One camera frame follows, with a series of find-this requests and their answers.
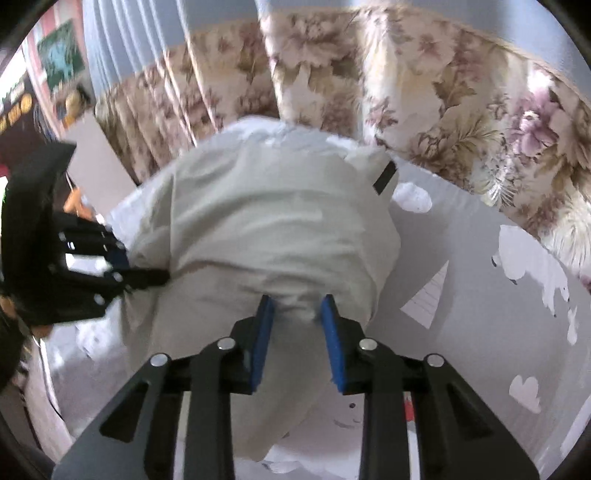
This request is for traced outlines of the grey patterned bed sheet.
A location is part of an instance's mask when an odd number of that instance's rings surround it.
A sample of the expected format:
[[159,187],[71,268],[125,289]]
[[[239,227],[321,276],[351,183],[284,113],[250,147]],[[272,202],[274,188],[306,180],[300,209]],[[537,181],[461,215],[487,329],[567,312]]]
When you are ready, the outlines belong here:
[[[221,135],[315,154],[359,146],[263,117],[238,120]],[[590,479],[589,293],[504,215],[435,174],[396,162],[402,182],[391,215],[402,258],[370,335],[407,357],[439,353],[451,361],[530,455],[541,479]],[[108,312],[57,327],[41,347],[54,405],[74,437],[130,376],[118,305]],[[346,406],[334,385],[323,393],[263,462],[238,461],[238,479],[356,478],[362,397]]]

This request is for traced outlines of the light blue sheer curtain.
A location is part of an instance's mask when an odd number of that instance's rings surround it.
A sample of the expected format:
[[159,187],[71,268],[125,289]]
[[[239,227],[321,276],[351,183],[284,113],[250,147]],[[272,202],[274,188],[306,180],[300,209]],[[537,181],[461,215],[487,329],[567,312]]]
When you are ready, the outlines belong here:
[[[280,10],[395,6],[395,1],[84,1],[84,39],[94,91],[153,63],[185,34],[230,20],[259,19]],[[536,1],[411,1],[509,42],[548,63],[590,96],[590,67],[582,49]]]

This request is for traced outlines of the wall poster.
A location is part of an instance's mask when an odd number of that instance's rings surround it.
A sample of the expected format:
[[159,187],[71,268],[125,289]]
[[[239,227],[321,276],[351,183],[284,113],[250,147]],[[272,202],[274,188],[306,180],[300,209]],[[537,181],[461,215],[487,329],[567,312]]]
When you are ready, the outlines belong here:
[[40,40],[37,52],[51,93],[85,70],[72,20],[62,23]]

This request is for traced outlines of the pale green garment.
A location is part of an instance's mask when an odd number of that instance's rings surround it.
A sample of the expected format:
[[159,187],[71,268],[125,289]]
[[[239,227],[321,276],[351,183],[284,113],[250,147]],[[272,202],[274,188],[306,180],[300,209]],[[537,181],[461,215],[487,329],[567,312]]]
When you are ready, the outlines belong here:
[[134,266],[170,276],[123,300],[130,366],[158,352],[193,355],[270,296],[262,385],[231,408],[235,454],[266,456],[331,378],[318,318],[325,296],[362,324],[375,315],[401,248],[389,212],[394,183],[376,188],[392,165],[381,147],[238,131],[175,160],[130,249]]

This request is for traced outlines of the floral curtain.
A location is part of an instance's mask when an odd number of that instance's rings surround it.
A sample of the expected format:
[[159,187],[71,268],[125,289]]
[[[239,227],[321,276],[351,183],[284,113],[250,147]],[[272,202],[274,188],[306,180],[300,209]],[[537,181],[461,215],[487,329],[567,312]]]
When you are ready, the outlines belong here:
[[504,213],[590,278],[590,96],[420,7],[308,7],[199,27],[98,94],[132,178],[247,115],[381,145]]

